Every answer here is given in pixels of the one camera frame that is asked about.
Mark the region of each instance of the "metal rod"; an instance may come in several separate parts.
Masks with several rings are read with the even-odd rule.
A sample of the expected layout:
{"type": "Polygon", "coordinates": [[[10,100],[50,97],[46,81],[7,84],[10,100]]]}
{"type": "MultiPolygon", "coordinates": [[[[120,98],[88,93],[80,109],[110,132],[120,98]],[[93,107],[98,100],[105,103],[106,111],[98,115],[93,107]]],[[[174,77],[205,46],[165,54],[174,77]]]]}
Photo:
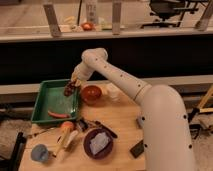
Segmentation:
{"type": "Polygon", "coordinates": [[[121,0],[113,0],[112,2],[112,33],[120,34],[121,20],[121,0]]]}
{"type": "Polygon", "coordinates": [[[81,7],[82,7],[82,0],[79,2],[79,7],[78,7],[78,18],[77,18],[77,26],[79,26],[80,19],[81,19],[81,7]]]}
{"type": "Polygon", "coordinates": [[[25,143],[26,143],[26,139],[23,137],[23,133],[19,132],[16,138],[16,143],[13,148],[11,158],[10,158],[10,165],[8,167],[8,170],[11,170],[11,171],[14,170],[15,161],[20,151],[21,144],[25,144],[25,143]]]}
{"type": "MultiPolygon", "coordinates": [[[[190,5],[190,2],[188,1],[187,4],[186,4],[186,7],[188,8],[189,5],[190,5]]],[[[182,20],[183,20],[183,18],[184,18],[184,16],[185,16],[185,13],[186,13],[186,11],[183,11],[183,12],[181,13],[180,18],[179,18],[179,21],[178,21],[176,27],[180,27],[180,25],[181,25],[181,23],[182,23],[182,20]]]]}
{"type": "Polygon", "coordinates": [[[213,0],[210,0],[200,20],[196,23],[195,29],[199,31],[205,31],[208,27],[212,14],[213,14],[213,0]]]}
{"type": "Polygon", "coordinates": [[[51,2],[45,1],[43,4],[44,11],[50,28],[50,33],[53,37],[60,37],[61,30],[55,14],[54,6],[51,2]]]}

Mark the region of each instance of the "wooden tabletop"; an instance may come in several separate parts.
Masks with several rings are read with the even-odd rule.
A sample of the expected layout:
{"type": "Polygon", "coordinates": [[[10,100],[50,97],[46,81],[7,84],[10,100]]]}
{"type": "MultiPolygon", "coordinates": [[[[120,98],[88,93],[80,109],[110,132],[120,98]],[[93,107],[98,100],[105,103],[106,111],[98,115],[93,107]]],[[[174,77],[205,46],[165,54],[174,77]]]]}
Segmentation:
{"type": "MultiPolygon", "coordinates": [[[[84,152],[83,141],[87,132],[80,133],[67,151],[62,149],[56,158],[50,157],[46,163],[31,160],[31,151],[37,144],[44,144],[49,151],[54,151],[61,135],[60,129],[48,131],[29,139],[24,150],[20,171],[133,171],[145,170],[144,154],[135,159],[129,152],[130,148],[142,138],[142,130],[136,124],[136,118],[141,114],[140,108],[123,92],[119,100],[113,102],[107,96],[106,84],[97,84],[102,89],[103,96],[94,106],[82,104],[79,114],[88,120],[98,120],[112,129],[118,138],[114,139],[112,152],[104,159],[94,160],[84,152]]],[[[32,125],[31,133],[43,130],[36,124],[32,125]]]]}

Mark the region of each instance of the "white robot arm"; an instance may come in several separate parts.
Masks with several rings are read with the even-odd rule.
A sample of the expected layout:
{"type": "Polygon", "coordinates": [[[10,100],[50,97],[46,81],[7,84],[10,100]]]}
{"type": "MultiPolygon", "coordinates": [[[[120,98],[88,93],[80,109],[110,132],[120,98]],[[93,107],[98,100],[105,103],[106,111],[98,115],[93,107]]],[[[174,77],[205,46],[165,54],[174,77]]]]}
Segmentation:
{"type": "Polygon", "coordinates": [[[167,85],[151,86],[109,64],[107,57],[103,48],[85,50],[74,75],[88,80],[97,71],[141,106],[148,171],[195,171],[187,113],[178,92],[167,85]]]}

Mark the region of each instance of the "green plastic tray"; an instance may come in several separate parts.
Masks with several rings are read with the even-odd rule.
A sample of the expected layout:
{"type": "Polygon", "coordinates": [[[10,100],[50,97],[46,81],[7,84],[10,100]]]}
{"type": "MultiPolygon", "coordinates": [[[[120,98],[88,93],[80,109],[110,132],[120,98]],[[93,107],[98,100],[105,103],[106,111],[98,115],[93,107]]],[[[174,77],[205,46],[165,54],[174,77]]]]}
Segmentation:
{"type": "Polygon", "coordinates": [[[76,120],[78,115],[79,90],[66,97],[63,94],[64,86],[69,80],[43,81],[36,99],[34,111],[31,117],[32,123],[48,124],[60,123],[67,120],[76,120]],[[70,118],[53,118],[48,115],[50,110],[55,113],[70,114],[70,118]]]}

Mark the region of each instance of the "purple plate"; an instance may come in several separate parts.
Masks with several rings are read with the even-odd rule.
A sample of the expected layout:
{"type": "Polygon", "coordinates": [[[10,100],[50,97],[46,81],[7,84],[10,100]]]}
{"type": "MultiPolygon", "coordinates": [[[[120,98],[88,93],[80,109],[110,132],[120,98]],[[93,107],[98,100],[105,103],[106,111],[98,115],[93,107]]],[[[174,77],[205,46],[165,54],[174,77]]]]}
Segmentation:
{"type": "Polygon", "coordinates": [[[110,135],[110,133],[105,130],[105,129],[94,129],[92,131],[90,131],[87,136],[84,139],[84,151],[86,152],[86,154],[93,158],[93,159],[103,159],[105,158],[111,151],[112,151],[112,147],[113,147],[113,139],[110,135]],[[93,139],[98,133],[101,132],[105,132],[106,135],[110,138],[109,143],[107,144],[107,146],[101,150],[100,152],[98,152],[96,155],[93,155],[91,150],[90,150],[90,141],[91,139],[93,139]]]}

